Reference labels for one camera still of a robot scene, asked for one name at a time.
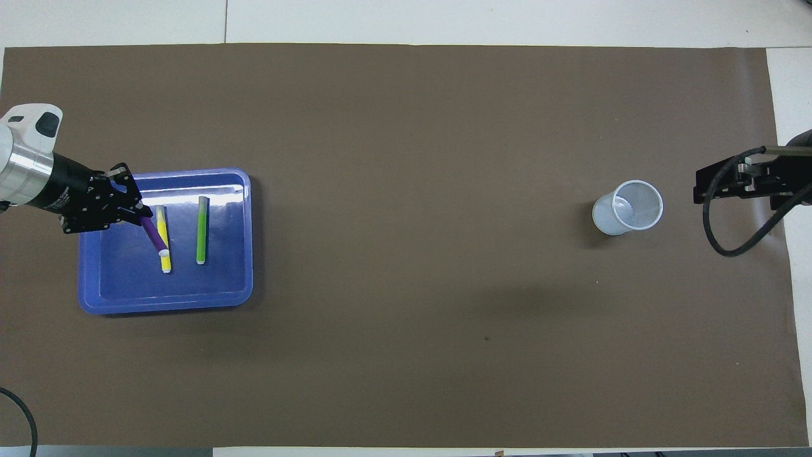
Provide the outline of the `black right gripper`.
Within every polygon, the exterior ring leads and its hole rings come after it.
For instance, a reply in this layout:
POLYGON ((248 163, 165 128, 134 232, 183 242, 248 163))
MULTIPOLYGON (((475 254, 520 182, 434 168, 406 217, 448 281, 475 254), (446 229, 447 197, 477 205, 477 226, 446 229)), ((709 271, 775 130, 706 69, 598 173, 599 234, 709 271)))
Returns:
POLYGON ((791 210, 799 203, 812 204, 812 188, 803 192, 807 185, 812 185, 812 153, 808 156, 780 154, 762 162, 745 158, 739 165, 727 168, 734 158, 719 160, 694 173, 694 204, 703 204, 709 196, 713 199, 769 197, 771 210, 791 210))

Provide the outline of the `purple pen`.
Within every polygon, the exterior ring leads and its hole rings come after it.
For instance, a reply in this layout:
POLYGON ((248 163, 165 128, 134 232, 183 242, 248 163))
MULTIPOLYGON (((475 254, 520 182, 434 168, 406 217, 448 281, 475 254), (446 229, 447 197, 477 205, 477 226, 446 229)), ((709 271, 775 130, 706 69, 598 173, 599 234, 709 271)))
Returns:
POLYGON ((154 247, 155 251, 161 258, 168 257, 170 255, 170 249, 166 246, 166 243, 160 236, 159 229, 153 223, 153 220, 149 217, 140 216, 140 225, 144 229, 145 233, 147 234, 148 238, 150 238, 150 242, 154 247))

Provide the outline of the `yellow pen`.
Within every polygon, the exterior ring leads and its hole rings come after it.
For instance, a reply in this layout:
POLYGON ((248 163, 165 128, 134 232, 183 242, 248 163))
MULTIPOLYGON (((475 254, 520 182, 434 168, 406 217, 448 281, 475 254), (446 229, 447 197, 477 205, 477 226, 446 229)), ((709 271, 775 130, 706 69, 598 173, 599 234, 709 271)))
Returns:
POLYGON ((170 254, 170 239, 168 235, 168 226, 166 223, 166 212, 163 205, 155 206, 155 213, 157 218, 157 231, 159 231, 160 239, 166 245, 166 254, 160 255, 160 268, 163 273, 171 273, 172 263, 170 254))

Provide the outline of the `green pen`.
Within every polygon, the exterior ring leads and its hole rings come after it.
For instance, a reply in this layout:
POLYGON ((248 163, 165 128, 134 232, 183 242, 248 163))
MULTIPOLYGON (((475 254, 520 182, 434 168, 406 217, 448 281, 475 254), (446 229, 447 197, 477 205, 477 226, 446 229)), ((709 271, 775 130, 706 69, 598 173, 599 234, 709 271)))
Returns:
POLYGON ((195 234, 195 263, 206 264, 209 225, 209 198, 200 195, 198 199, 197 233, 195 234))

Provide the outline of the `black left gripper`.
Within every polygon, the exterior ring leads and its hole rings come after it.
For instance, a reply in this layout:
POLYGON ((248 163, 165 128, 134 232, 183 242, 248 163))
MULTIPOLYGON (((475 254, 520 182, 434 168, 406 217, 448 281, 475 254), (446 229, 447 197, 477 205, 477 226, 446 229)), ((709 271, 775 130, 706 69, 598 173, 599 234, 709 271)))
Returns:
POLYGON ((142 219, 152 217, 127 164, 116 164, 104 175, 57 153, 30 205, 60 216, 64 232, 104 231, 122 223, 142 227, 142 219))

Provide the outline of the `blue plastic tray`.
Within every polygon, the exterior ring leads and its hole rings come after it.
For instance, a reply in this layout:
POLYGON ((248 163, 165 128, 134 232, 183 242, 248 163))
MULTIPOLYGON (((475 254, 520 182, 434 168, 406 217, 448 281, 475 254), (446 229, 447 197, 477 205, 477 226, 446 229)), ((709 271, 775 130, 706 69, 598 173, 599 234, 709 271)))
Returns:
POLYGON ((79 236, 78 301, 85 312, 117 315, 235 307, 253 291, 252 192, 238 168, 134 176, 144 203, 163 205, 171 273, 142 228, 122 223, 79 236), (209 198, 206 264, 195 263, 198 199, 209 198))

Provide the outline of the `translucent plastic cup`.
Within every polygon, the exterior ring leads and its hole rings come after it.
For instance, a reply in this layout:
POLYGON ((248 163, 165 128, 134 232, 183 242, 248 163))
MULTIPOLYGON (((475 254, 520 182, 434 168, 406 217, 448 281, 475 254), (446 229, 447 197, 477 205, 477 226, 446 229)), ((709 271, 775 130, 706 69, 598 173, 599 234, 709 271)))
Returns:
POLYGON ((607 236, 620 236, 651 229, 662 213, 664 201, 655 186, 644 180, 627 180, 594 203, 592 219, 607 236))

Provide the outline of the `brown table mat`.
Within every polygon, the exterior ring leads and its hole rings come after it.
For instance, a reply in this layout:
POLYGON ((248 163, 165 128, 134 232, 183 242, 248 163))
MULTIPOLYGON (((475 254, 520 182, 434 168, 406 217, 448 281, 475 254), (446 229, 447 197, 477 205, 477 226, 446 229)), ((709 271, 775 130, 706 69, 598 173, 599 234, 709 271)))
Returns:
POLYGON ((77 237, 0 216, 0 387, 41 444, 808 443, 788 252, 711 249, 694 173, 775 142, 757 49, 12 48, 0 115, 137 173, 236 167, 253 293, 92 316, 77 237), (594 203, 659 191, 644 231, 594 203))

